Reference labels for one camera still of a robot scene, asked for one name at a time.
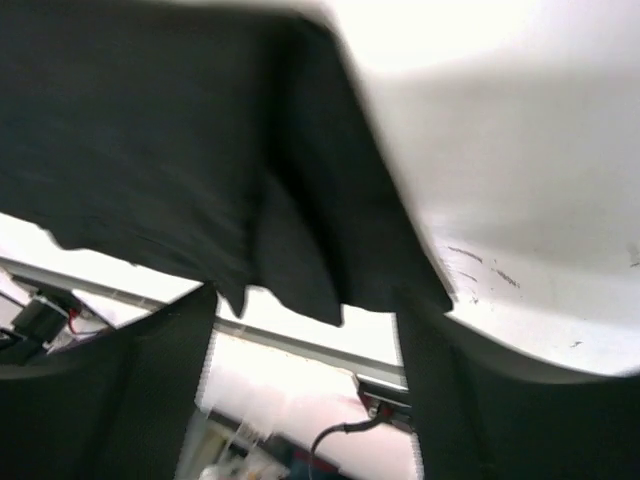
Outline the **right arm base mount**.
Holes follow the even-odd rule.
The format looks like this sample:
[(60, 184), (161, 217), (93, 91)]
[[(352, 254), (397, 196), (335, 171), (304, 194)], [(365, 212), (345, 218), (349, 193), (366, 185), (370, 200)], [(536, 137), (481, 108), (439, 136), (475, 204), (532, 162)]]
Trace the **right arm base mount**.
[[(64, 328), (80, 338), (115, 329), (70, 290), (26, 277), (16, 277), (15, 280), (26, 288), (29, 299), (12, 319), (10, 327), (1, 328), (2, 365), (25, 364), (31, 358), (46, 353)], [(102, 328), (77, 330), (74, 322), (79, 318), (95, 320)]]

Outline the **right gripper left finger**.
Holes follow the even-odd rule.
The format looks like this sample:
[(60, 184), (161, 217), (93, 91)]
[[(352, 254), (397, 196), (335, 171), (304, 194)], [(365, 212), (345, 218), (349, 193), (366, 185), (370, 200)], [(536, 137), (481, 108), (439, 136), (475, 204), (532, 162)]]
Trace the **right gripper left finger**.
[(216, 307), (203, 285), (115, 331), (3, 362), (2, 478), (174, 478)]

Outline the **black pleated skirt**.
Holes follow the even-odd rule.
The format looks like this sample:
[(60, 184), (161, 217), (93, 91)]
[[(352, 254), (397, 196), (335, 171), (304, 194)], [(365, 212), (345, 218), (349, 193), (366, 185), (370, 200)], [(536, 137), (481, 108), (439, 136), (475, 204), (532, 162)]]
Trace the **black pleated skirt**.
[(236, 313), (250, 286), (336, 326), (402, 289), (453, 306), (336, 35), (297, 13), (3, 2), (1, 210)]

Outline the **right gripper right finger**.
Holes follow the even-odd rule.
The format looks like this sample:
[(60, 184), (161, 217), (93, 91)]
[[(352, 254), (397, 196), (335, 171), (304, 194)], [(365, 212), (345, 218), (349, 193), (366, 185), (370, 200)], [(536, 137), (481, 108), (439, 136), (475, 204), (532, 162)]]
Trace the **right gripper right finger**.
[(637, 373), (553, 365), (409, 293), (395, 303), (425, 478), (638, 478)]

